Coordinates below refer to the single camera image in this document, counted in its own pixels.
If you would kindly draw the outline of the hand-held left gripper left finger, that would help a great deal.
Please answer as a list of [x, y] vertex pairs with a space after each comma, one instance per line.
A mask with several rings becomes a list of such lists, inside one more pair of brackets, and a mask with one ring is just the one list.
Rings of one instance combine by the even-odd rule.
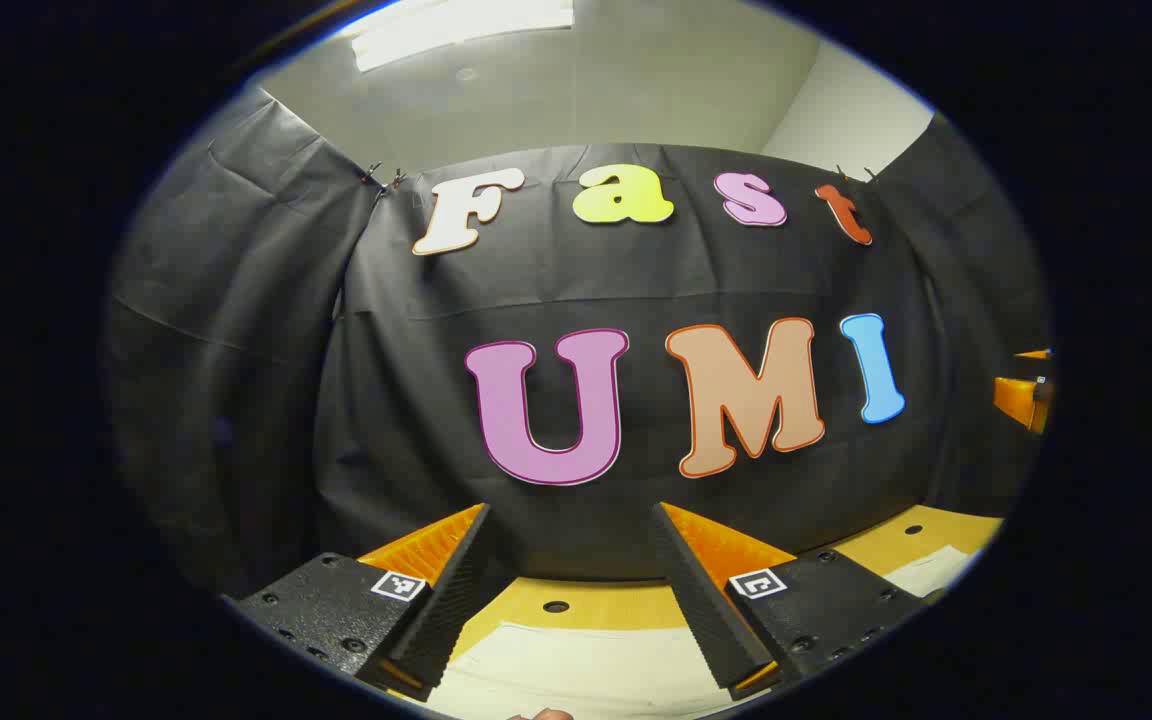
[[509, 579], [500, 503], [435, 514], [329, 503], [324, 536], [227, 575], [227, 602], [285, 647], [347, 679], [429, 702], [467, 624]]

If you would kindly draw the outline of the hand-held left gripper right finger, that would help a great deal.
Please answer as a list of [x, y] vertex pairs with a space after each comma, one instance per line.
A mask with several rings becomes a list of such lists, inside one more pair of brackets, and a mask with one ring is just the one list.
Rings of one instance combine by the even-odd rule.
[[838, 550], [795, 556], [672, 503], [653, 507], [652, 539], [687, 628], [732, 700], [799, 685], [925, 607]]

